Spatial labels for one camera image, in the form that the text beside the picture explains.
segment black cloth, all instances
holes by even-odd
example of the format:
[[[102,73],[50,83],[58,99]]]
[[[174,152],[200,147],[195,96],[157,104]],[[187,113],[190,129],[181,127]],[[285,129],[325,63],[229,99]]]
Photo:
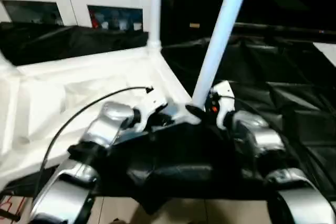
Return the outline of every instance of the black cloth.
[[[269,33],[259,34],[258,38],[251,34],[254,33],[234,30],[215,83],[229,80],[236,97],[275,123],[286,135],[291,151],[309,178],[328,199],[336,200],[334,66],[311,42],[293,42]],[[147,34],[1,23],[0,38],[4,56],[19,66],[144,46]],[[175,45],[164,41],[163,45],[163,57],[192,95],[208,39]],[[244,107],[236,103],[236,108]],[[108,167],[104,167],[103,186],[96,194],[133,197],[148,212],[154,212],[169,197],[265,199],[260,181],[243,180],[234,173],[236,170],[230,169],[231,165],[239,166],[239,161],[233,161],[236,157],[232,156],[232,147],[223,148],[215,140],[223,136],[209,129],[208,136],[198,128],[192,130],[193,134],[186,129],[181,132],[182,140],[169,141],[169,135],[176,134],[170,132],[154,134],[155,141],[147,135],[138,142],[121,143]],[[318,162],[308,155],[306,148]],[[216,179],[208,179],[213,173],[216,176],[212,178]],[[34,176],[12,182],[11,186],[24,184],[25,179],[31,181]],[[31,196],[29,188],[33,186],[26,186],[24,191],[16,188],[15,192]]]

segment black tarp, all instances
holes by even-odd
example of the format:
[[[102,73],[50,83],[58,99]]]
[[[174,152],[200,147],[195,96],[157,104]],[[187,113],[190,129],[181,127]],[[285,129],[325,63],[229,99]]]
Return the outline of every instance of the black tarp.
[[[289,144],[300,158],[303,169],[309,173],[309,178],[330,200],[336,200],[335,67],[311,42],[293,42],[284,37],[272,36],[272,34],[267,34],[267,36],[260,34],[251,36],[251,34],[253,33],[250,31],[246,33],[241,30],[234,31],[224,53],[215,83],[229,80],[236,97],[244,99],[259,109],[263,116],[274,122],[287,136]],[[144,46],[147,34],[116,35],[109,31],[81,27],[1,23],[0,38],[0,50],[4,56],[19,66]],[[192,95],[206,53],[208,39],[175,45],[164,41],[163,45],[162,55],[184,88]],[[204,172],[208,168],[214,169],[209,165],[211,163],[199,166],[202,169],[196,169],[196,173],[189,176],[190,169],[187,168],[195,167],[192,165],[194,161],[191,158],[191,165],[186,166],[186,170],[181,171],[179,176],[171,179],[169,172],[160,173],[161,176],[156,181],[156,186],[153,185],[155,180],[148,180],[152,172],[160,171],[159,167],[153,171],[153,165],[156,162],[174,170],[179,164],[187,161],[183,157],[186,159],[188,155],[194,157],[193,153],[197,153],[204,144],[204,140],[198,135],[195,137],[197,140],[192,142],[194,149],[185,149],[191,145],[190,136],[186,139],[189,139],[189,142],[185,141],[184,145],[179,147],[176,143],[177,148],[171,148],[172,153],[164,156],[164,159],[160,159],[161,156],[156,152],[161,150],[164,144],[157,146],[147,142],[148,139],[143,140],[144,146],[150,145],[150,148],[144,148],[143,152],[138,152],[140,148],[138,145],[141,142],[134,146],[132,143],[127,144],[126,147],[121,145],[121,149],[130,150],[136,147],[133,150],[137,150],[131,151],[132,155],[125,163],[129,165],[128,171],[131,174],[137,174],[136,172],[140,170],[142,174],[147,172],[147,175],[142,177],[143,180],[133,177],[132,185],[139,187],[123,190],[111,186],[113,182],[107,181],[109,186],[104,186],[97,193],[122,196],[120,194],[124,192],[124,196],[133,196],[138,201],[141,199],[154,201],[154,197],[159,197],[156,199],[158,201],[164,201],[165,197],[192,197],[193,195],[194,197],[216,198],[214,191],[211,189],[207,191],[207,188],[211,187],[204,187],[202,183],[197,186],[197,181],[204,178]],[[317,165],[316,160],[308,155],[305,148],[309,148],[314,153],[323,165],[323,170],[328,171],[327,175]],[[178,150],[181,150],[182,155],[179,157],[182,159],[173,159],[174,152]],[[221,156],[229,156],[233,151],[231,148],[223,149],[221,152],[218,152],[218,148],[215,150],[216,154]],[[205,154],[205,157],[209,158],[209,152]],[[111,175],[111,180],[115,180],[113,170],[110,168],[107,170],[110,171],[107,174]],[[263,198],[259,182],[240,181],[237,184],[240,185],[240,189],[237,188],[234,191],[228,185],[234,185],[235,176],[228,176],[227,179],[231,181],[216,191],[217,197],[243,198],[242,194],[244,194],[247,199]],[[152,190],[152,198],[148,197],[150,190]],[[28,196],[29,193],[30,191],[25,188],[22,195]]]

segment tile floor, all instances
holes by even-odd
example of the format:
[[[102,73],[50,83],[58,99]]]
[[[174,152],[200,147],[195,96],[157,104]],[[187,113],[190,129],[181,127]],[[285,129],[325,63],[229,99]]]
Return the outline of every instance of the tile floor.
[[[11,211],[16,212],[22,198],[12,197]],[[30,199],[25,199],[19,224],[26,224],[30,211]],[[99,197],[93,206],[88,224],[109,224],[118,218],[131,224],[205,224],[205,223],[271,223],[266,203],[262,201],[172,199],[153,216],[131,198]],[[0,224],[11,224],[3,219]]]

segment object on shelf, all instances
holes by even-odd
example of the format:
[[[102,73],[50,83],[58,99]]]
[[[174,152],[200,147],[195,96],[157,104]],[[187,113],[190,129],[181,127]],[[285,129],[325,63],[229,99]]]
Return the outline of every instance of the object on shelf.
[[[91,18],[91,23],[92,23],[92,27],[93,28],[98,28],[99,27],[99,23],[96,19],[96,16],[94,15],[94,12],[90,11],[90,18]]]
[[[109,23],[107,21],[104,21],[101,23],[101,28],[108,30],[109,29]]]
[[[133,31],[143,29],[141,9],[88,6],[93,28],[115,31]]]
[[[2,1],[13,22],[63,25],[56,3],[35,1]]]

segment black cable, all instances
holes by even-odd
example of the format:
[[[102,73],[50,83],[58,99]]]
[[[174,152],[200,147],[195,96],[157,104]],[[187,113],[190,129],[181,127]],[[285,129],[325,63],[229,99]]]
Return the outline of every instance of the black cable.
[[[204,199],[204,208],[205,208],[205,223],[208,224],[209,223],[209,216],[208,216],[208,209],[206,207],[206,200]]]
[[[103,200],[102,200],[102,203],[101,203],[101,207],[100,207],[98,224],[99,224],[99,222],[100,222],[101,212],[103,212],[103,205],[104,205],[104,197],[103,197]]]
[[[255,114],[261,116],[269,125],[271,128],[273,128],[278,134],[281,134],[282,136],[285,136],[285,134],[282,132],[282,130],[277,127],[274,123],[272,123],[270,120],[267,120],[262,113],[254,108],[253,106],[251,106],[250,104],[248,104],[246,101],[236,98],[236,97],[231,97],[228,95],[220,95],[220,97],[223,98],[229,98],[229,99],[233,99],[235,101],[240,102],[241,104],[245,105],[246,107],[248,107],[251,111],[253,111]],[[312,157],[312,159],[316,162],[316,164],[320,167],[321,171],[323,171],[324,175],[326,176],[326,178],[329,180],[330,184],[333,186],[334,190],[336,190],[336,183],[335,181],[332,179],[332,177],[329,175],[328,171],[325,169],[325,167],[323,166],[323,164],[321,163],[321,161],[314,155],[314,153],[309,150],[304,144],[302,144],[300,141],[297,141],[300,145],[301,148],[303,148],[308,155],[310,155]]]
[[[49,146],[48,146],[48,149],[47,149],[47,152],[46,154],[44,155],[44,158],[43,158],[43,161],[42,161],[42,164],[41,164],[41,167],[40,167],[40,170],[38,172],[38,177],[37,177],[37,181],[36,181],[36,186],[35,186],[35,191],[34,191],[34,196],[33,196],[33,199],[35,199],[38,195],[38,190],[40,188],[40,184],[41,184],[41,180],[42,180],[42,175],[43,175],[43,170],[45,169],[45,166],[47,164],[47,161],[48,161],[48,156],[49,156],[49,153],[54,145],[54,143],[56,142],[56,139],[60,136],[60,134],[62,133],[62,131],[66,128],[66,126],[69,125],[69,123],[71,123],[77,116],[79,116],[82,112],[84,112],[86,109],[88,109],[89,107],[95,105],[96,103],[108,98],[108,97],[111,97],[115,94],[118,94],[118,93],[121,93],[121,92],[124,92],[124,91],[128,91],[128,90],[133,90],[133,89],[146,89],[146,91],[151,91],[153,90],[153,88],[149,88],[149,87],[129,87],[129,88],[125,88],[125,89],[120,89],[118,91],[115,91],[115,92],[112,92],[112,93],[109,93],[107,95],[104,95],[103,97],[87,104],[86,106],[84,106],[81,110],[79,110],[78,112],[76,112],[65,124],[63,124],[63,126],[58,130],[58,132],[55,134],[55,136],[52,138]]]

